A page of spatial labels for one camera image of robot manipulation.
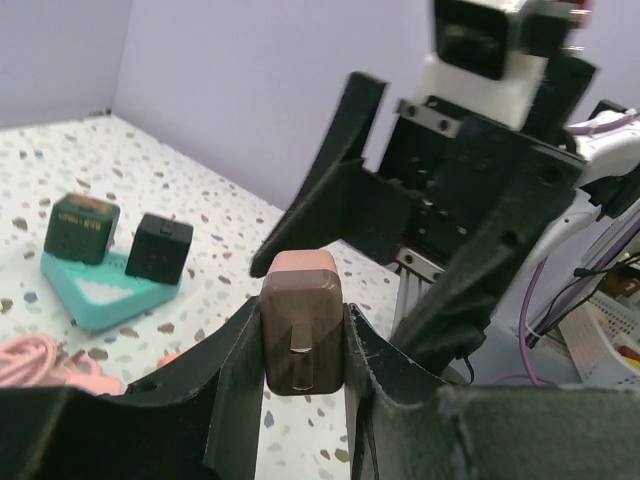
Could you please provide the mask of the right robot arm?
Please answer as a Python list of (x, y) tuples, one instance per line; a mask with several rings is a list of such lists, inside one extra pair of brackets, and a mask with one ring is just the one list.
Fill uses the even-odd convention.
[(267, 274), (284, 251), (341, 240), (430, 283), (403, 315), (392, 344), (438, 374), (485, 341), (503, 295), (590, 218), (617, 217), (639, 196), (639, 114), (607, 101), (562, 127), (592, 69), (544, 80), (521, 128), (431, 96), (401, 100), (377, 171), (363, 150), (386, 85), (348, 77), (298, 194), (252, 259)]

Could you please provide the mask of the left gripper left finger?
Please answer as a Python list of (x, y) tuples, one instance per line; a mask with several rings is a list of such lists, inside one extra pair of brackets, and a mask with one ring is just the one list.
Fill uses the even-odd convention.
[(4, 479), (251, 479), (262, 404), (258, 300), (122, 395), (1, 392)]

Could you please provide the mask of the pink brown plug adapter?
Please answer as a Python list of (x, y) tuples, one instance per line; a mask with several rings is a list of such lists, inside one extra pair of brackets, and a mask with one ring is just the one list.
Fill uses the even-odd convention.
[(324, 249), (276, 255), (259, 295), (266, 381), (279, 396), (324, 395), (344, 382), (341, 279)]

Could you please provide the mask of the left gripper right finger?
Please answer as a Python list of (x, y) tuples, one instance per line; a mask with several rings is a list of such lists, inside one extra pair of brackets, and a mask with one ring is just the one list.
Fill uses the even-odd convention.
[(354, 479), (635, 479), (639, 392), (444, 383), (344, 317)]

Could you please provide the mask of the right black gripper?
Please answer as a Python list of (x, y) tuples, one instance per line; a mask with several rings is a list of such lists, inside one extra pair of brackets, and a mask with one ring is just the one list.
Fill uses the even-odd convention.
[(432, 96), (403, 100), (381, 166), (363, 149), (386, 83), (348, 76), (294, 201), (256, 251), (266, 275), (286, 250), (342, 240), (386, 265), (402, 249), (446, 267), (390, 342), (440, 375), (484, 342), (502, 296), (547, 227), (574, 199), (585, 168), (566, 133), (522, 133)]

